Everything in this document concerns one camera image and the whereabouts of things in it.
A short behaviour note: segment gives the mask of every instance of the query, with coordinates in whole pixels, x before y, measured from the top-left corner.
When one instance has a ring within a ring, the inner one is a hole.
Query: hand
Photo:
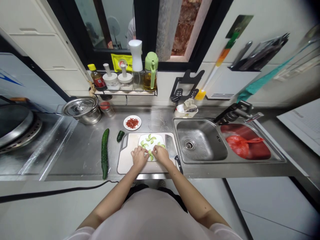
[[[144,153],[148,153],[148,151],[142,147],[135,148],[134,151],[131,152],[133,158],[133,166],[136,167],[139,171],[146,165],[149,154],[144,156]]]
[[[173,163],[169,159],[168,151],[161,146],[155,145],[153,148],[152,154],[165,168],[167,168],[171,163]]]

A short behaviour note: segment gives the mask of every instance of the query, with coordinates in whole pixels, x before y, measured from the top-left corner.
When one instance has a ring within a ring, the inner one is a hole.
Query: window
[[[112,66],[111,53],[159,57],[159,71],[198,70],[233,0],[48,0],[87,67]]]

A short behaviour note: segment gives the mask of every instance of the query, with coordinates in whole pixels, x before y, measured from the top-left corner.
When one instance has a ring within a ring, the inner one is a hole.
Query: stainless steel sink
[[[185,163],[219,161],[228,155],[224,142],[210,121],[180,121],[176,131]]]
[[[238,119],[234,123],[218,126],[213,119],[181,119],[173,120],[180,157],[186,164],[213,163],[279,163],[287,158],[259,126],[250,122],[243,123]],[[249,144],[246,158],[238,156],[229,147],[226,138],[231,135],[242,136],[247,140],[262,137],[263,142]]]

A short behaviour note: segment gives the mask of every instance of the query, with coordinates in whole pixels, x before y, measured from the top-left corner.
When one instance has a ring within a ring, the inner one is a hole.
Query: faucet
[[[251,110],[252,104],[241,100],[238,103],[233,103],[226,110],[224,110],[213,120],[213,123],[217,125],[226,125],[229,122],[234,122],[238,119],[238,117],[245,118],[244,122],[248,123],[263,116],[262,113],[257,113],[256,115],[252,116]]]

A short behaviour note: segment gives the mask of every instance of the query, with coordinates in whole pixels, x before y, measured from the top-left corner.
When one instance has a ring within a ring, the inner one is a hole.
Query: red plastic bag
[[[254,138],[252,140],[246,140],[241,136],[230,136],[227,139],[227,143],[231,149],[242,158],[247,158],[249,154],[249,144],[248,143],[258,143],[262,142],[263,138]]]

